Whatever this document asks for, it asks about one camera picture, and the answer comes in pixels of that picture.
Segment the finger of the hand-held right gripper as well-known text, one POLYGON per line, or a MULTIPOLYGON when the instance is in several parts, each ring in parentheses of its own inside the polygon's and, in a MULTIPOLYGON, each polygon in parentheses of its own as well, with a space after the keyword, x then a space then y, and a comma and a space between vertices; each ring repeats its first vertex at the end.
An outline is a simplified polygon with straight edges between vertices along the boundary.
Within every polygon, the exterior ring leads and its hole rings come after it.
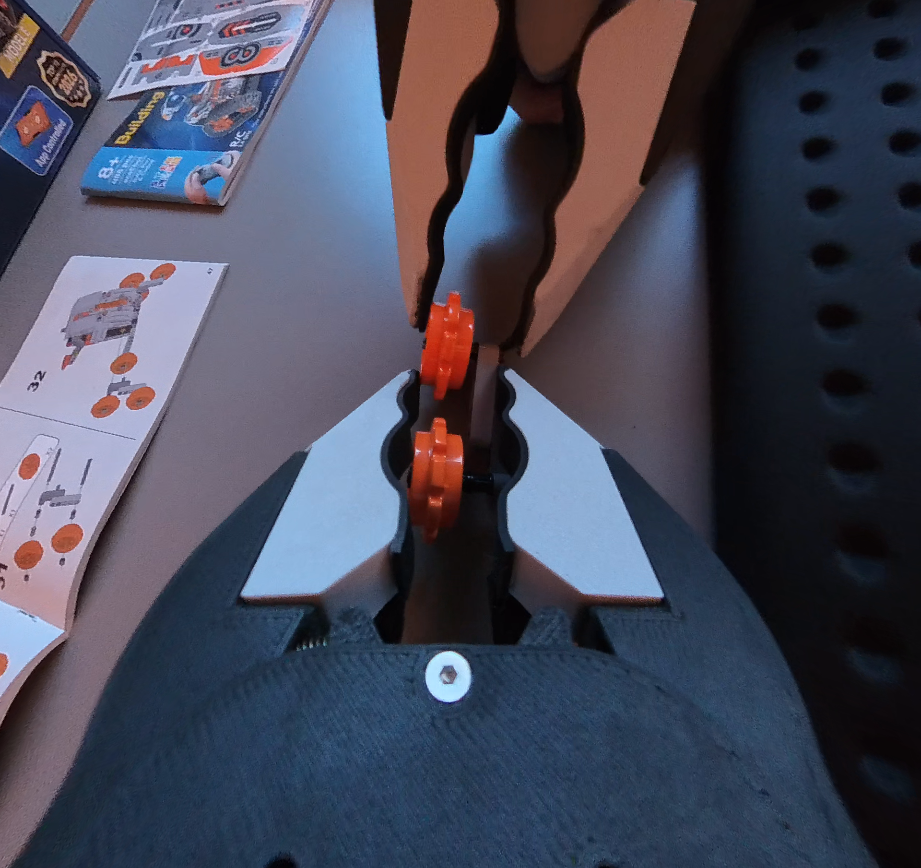
POLYGON ((387 139, 401 288, 416 329, 444 265, 466 138, 507 67, 511 22, 508 0, 412 1, 387 139))
POLYGON ((577 93, 582 156, 554 214, 555 250, 520 354, 550 330, 637 202, 695 0, 634 0, 588 38, 577 93))

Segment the grey desk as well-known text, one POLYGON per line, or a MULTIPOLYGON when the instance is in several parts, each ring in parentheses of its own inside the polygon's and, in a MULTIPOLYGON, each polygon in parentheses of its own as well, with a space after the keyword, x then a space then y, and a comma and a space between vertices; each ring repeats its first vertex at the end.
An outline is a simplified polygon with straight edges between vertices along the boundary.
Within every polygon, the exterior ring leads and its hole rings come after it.
MULTIPOLYGON (((76 621, 20 690, 2 751, 78 740, 144 612, 294 449, 418 363, 397 267, 372 0, 333 0, 222 209, 91 201, 128 109, 102 101, 2 278, 2 369, 72 254, 228 263, 158 434, 88 563, 76 621)), ((712 539, 699 120, 553 330, 514 368, 712 539)))

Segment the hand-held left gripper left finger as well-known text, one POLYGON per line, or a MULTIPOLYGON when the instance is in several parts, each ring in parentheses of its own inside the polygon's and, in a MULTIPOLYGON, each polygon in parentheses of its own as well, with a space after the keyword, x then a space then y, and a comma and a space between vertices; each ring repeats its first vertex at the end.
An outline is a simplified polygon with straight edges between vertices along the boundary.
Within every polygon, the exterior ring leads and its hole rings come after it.
POLYGON ((401 639, 413 536, 400 478, 412 460, 419 374, 398 374, 307 450, 241 600, 358 608, 401 639))

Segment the orange wheeled grey toy assembly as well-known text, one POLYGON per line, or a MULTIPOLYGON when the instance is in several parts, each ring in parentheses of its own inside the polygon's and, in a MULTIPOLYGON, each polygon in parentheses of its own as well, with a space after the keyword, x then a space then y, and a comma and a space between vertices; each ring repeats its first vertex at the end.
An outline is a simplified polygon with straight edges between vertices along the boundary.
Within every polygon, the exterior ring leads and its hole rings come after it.
POLYGON ((420 381, 438 404, 454 401, 462 424, 454 432, 436 416, 413 437, 410 520, 425 543, 454 526, 465 493, 492 495, 500 487, 502 474, 493 469, 500 360, 498 346, 474 343, 474 313, 457 292, 431 306, 420 381))

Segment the blue cover instruction booklet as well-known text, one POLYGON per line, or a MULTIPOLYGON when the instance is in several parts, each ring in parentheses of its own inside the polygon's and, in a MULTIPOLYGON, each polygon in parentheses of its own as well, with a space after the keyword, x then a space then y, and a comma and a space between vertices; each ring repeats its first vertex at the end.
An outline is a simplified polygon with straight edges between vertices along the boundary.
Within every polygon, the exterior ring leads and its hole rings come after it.
POLYGON ((224 206, 330 0, 158 0, 110 100, 132 113, 81 192, 224 206))

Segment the white open instruction booklet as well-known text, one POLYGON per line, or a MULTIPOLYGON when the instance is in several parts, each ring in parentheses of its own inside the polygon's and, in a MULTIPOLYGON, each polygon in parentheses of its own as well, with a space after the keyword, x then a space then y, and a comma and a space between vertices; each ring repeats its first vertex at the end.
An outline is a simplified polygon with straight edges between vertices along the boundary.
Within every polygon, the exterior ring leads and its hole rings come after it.
POLYGON ((1 717, 70 631, 224 263, 74 256, 1 385, 1 717))

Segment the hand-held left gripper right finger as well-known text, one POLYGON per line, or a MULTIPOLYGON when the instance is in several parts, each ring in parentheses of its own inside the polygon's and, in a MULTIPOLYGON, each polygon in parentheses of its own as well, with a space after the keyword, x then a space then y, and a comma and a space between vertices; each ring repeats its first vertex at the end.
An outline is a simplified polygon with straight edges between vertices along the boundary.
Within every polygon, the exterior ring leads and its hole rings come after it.
POLYGON ((493 635, 519 640, 545 607, 653 606, 664 594, 600 443, 512 369, 496 395, 502 554, 491 573, 493 635))

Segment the blue printed toy box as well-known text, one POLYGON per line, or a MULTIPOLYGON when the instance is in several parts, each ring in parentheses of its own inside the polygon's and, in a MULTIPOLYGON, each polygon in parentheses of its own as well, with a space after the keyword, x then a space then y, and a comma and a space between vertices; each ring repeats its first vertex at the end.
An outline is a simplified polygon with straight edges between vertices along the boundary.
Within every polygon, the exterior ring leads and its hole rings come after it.
POLYGON ((96 73, 25 0, 1 0, 1 269, 100 91, 96 73))

